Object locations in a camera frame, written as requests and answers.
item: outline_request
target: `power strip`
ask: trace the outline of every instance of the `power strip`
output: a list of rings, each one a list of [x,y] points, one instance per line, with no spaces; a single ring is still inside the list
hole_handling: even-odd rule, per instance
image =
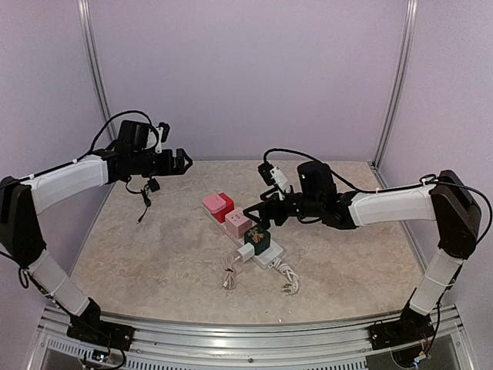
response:
[[[211,219],[211,221],[222,231],[224,232],[230,239],[231,241],[238,247],[241,248],[245,243],[241,239],[236,239],[227,229],[226,227],[221,224],[214,216],[207,210],[204,206],[202,206],[204,212],[208,216],[208,218]],[[268,268],[273,261],[280,257],[284,253],[284,249],[276,243],[272,238],[270,238],[270,246],[262,253],[259,254],[258,256],[253,256],[252,260],[255,261],[256,264],[260,266],[263,270]]]

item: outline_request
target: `black cube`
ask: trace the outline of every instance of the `black cube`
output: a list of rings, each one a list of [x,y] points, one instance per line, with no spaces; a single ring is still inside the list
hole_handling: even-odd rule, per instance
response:
[[[264,230],[259,225],[251,227],[245,231],[245,244],[250,243],[255,248],[255,255],[262,254],[270,246],[270,232]]]

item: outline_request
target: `wall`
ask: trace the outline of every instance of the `wall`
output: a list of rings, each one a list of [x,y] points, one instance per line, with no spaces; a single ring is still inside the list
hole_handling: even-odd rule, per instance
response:
[[[414,45],[390,145],[381,167],[390,185],[453,169],[493,199],[493,3],[420,2]],[[484,224],[488,218],[483,213]],[[433,224],[411,225],[425,257]],[[449,293],[481,368],[493,350],[493,237],[480,244]]]
[[[272,146],[371,160],[407,1],[91,2],[109,105],[171,124],[196,159]]]
[[[72,159],[102,125],[76,1],[0,5],[0,177],[21,177]],[[41,215],[55,259],[69,270],[107,189],[82,193]],[[45,299],[21,288],[0,258],[0,368],[22,368]]]

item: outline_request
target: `metal grate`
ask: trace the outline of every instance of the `metal grate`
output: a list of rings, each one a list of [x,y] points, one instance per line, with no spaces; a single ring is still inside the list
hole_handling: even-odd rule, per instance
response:
[[[94,348],[89,347],[83,343],[71,342],[68,338],[58,338],[49,336],[48,348],[64,353],[66,355],[83,358],[86,355],[87,358],[91,358]],[[216,366],[194,366],[188,367],[188,365],[172,364],[147,358],[136,357],[132,352],[127,353],[127,362],[124,368],[131,370],[223,370],[225,368]],[[236,369],[251,370],[251,367],[235,367]],[[266,370],[367,370],[367,363],[365,358],[354,358],[351,360],[341,362],[327,362],[309,367],[264,367]]]

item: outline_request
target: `table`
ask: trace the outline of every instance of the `table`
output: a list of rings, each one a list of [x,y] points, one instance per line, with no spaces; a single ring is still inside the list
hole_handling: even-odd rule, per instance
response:
[[[300,161],[278,160],[299,190]],[[202,199],[224,192],[238,207],[267,187],[259,161],[199,161],[184,176],[159,178],[143,221],[143,199],[117,183],[76,262],[72,278],[103,311],[140,318],[211,324],[274,324],[356,318],[404,307],[421,273],[399,223],[335,230],[289,219],[270,229],[285,261],[300,276],[286,296],[285,279],[253,261],[236,267],[236,287],[222,286],[221,255],[234,243],[205,215]],[[331,168],[359,187],[378,183],[366,163]],[[145,183],[135,177],[129,187]],[[337,182],[339,191],[348,189]]]

